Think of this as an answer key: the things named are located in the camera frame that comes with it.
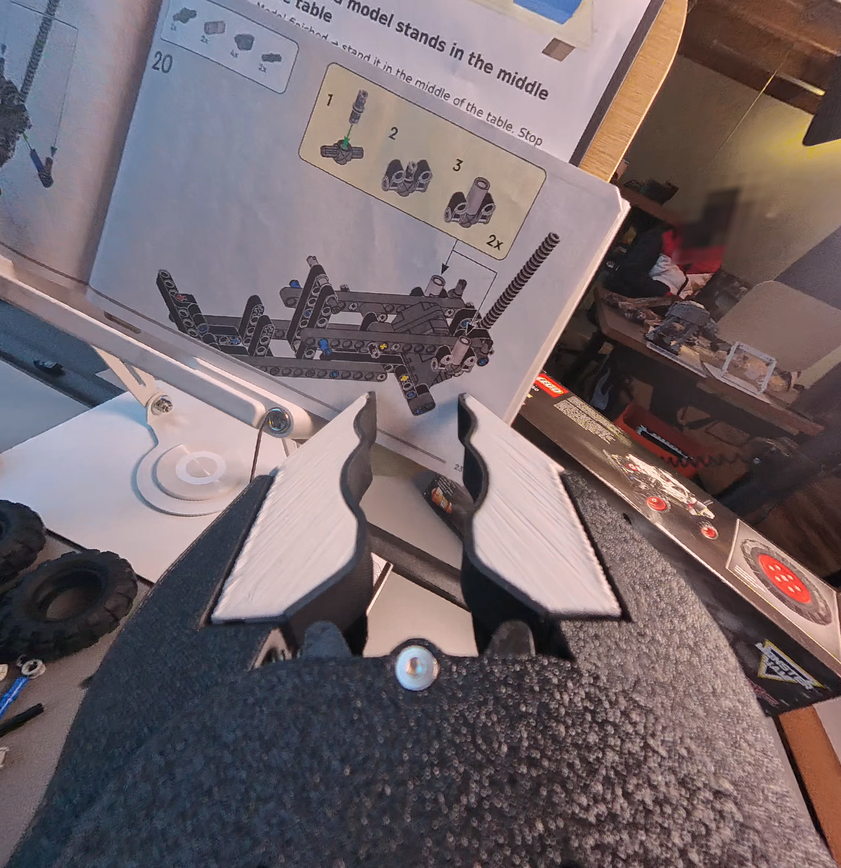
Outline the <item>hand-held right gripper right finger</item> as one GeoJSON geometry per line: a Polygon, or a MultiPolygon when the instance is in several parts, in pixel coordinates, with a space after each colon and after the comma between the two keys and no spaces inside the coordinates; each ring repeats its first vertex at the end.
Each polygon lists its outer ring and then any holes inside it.
{"type": "Polygon", "coordinates": [[[470,608],[480,619],[621,619],[610,572],[564,479],[564,468],[467,393],[458,398],[470,608]]]}

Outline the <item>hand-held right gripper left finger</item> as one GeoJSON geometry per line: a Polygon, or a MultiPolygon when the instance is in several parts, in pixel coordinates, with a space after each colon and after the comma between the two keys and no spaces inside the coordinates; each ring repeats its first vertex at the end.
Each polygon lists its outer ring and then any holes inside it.
{"type": "Polygon", "coordinates": [[[212,623],[356,623],[374,580],[361,499],[371,484],[367,392],[274,472],[211,612],[212,623]]]}

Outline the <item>pile of small brick parts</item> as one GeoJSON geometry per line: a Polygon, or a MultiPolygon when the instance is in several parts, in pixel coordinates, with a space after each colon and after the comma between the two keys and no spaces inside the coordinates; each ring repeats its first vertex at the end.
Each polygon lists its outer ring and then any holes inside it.
{"type": "MultiPolygon", "coordinates": [[[[16,661],[15,666],[19,669],[19,676],[14,679],[12,685],[0,697],[0,724],[26,685],[46,672],[46,664],[38,658],[20,657],[16,661]]],[[[5,764],[8,750],[6,747],[0,747],[0,769],[5,764]]]]}

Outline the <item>grey desk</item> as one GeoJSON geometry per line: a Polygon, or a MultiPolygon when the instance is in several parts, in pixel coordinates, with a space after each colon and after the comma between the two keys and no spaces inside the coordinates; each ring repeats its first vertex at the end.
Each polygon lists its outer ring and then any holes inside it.
{"type": "MultiPolygon", "coordinates": [[[[164,571],[213,521],[154,512],[132,493],[131,475],[150,445],[143,407],[116,396],[86,408],[0,360],[0,499],[22,503],[47,529],[40,564],[74,548],[114,551],[138,570],[134,611],[164,571]]],[[[413,477],[419,467],[376,445],[374,474],[362,506],[372,524],[437,559],[458,566],[458,539],[434,518],[413,477]]],[[[446,653],[477,654],[469,614],[395,571],[369,615],[367,656],[382,656],[410,638],[446,653]]],[[[46,663],[7,715],[42,704],[44,712],[0,740],[0,866],[31,823],[62,753],[67,733],[103,657],[120,630],[74,655],[46,663]]]]}

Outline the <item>printed task sheet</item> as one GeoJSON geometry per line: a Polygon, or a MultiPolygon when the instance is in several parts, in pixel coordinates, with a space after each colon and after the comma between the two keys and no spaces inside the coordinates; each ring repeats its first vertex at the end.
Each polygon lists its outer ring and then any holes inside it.
{"type": "Polygon", "coordinates": [[[577,166],[663,2],[262,1],[253,6],[577,166]]]}

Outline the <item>toy truck set box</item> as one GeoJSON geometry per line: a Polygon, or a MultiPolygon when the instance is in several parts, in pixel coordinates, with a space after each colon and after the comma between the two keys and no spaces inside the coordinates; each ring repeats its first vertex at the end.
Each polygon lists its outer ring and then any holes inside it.
{"type": "Polygon", "coordinates": [[[514,620],[542,654],[603,657],[610,679],[642,670],[682,700],[780,715],[841,696],[835,591],[556,382],[539,377],[527,404],[515,431],[564,468],[622,618],[480,619],[480,583],[462,577],[479,650],[514,620]]]}

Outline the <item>orange crate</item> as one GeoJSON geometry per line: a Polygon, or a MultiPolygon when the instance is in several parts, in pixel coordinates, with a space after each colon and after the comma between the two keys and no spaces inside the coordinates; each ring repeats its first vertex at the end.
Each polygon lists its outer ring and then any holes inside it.
{"type": "Polygon", "coordinates": [[[614,424],[686,478],[695,478],[714,458],[696,440],[635,402],[626,406],[614,424]]]}

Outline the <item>black toy tire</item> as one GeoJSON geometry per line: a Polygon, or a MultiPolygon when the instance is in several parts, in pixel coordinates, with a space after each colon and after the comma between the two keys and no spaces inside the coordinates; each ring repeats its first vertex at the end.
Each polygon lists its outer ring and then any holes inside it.
{"type": "Polygon", "coordinates": [[[48,663],[94,646],[132,612],[137,591],[132,566],[112,552],[46,561],[0,604],[0,657],[48,663]]]}
{"type": "Polygon", "coordinates": [[[0,588],[30,567],[46,546],[46,527],[29,507],[0,500],[0,588]]]}

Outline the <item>background work table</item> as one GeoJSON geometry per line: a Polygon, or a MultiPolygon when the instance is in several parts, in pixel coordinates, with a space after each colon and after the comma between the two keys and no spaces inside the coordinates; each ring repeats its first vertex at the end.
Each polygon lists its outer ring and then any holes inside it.
{"type": "Polygon", "coordinates": [[[597,305],[598,328],[611,343],[627,346],[631,351],[665,365],[678,375],[690,377],[701,391],[791,435],[814,437],[824,429],[823,425],[801,416],[779,401],[745,392],[734,383],[715,377],[704,366],[699,370],[688,367],[676,357],[651,349],[640,325],[627,320],[618,308],[606,304],[606,291],[596,288],[593,295],[597,305]]]}

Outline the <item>grey toy walker model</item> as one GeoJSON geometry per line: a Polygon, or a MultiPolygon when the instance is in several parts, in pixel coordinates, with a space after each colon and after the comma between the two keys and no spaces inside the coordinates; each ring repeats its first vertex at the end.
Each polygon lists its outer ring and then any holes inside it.
{"type": "Polygon", "coordinates": [[[706,307],[680,300],[669,307],[659,324],[648,330],[646,341],[663,353],[679,356],[688,342],[693,343],[700,336],[714,340],[717,333],[718,324],[706,307]]]}

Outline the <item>clear acrylic stand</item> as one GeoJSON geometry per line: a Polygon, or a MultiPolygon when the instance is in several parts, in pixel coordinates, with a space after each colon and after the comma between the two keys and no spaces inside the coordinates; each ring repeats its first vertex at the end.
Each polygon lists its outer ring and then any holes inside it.
{"type": "Polygon", "coordinates": [[[766,392],[777,367],[777,360],[749,344],[731,344],[721,367],[721,377],[753,394],[766,392]]]}

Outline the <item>grey lounge chair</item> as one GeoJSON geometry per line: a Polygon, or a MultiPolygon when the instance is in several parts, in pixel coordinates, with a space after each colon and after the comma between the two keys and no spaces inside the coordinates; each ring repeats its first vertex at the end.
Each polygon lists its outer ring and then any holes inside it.
{"type": "Polygon", "coordinates": [[[816,384],[841,363],[841,225],[719,320],[719,336],[816,384]]]}

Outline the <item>wood edged table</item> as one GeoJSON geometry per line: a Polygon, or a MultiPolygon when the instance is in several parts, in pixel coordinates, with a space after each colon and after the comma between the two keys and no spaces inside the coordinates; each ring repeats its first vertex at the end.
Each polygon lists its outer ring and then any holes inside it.
{"type": "Polygon", "coordinates": [[[776,721],[806,806],[841,866],[841,697],[776,721]]]}

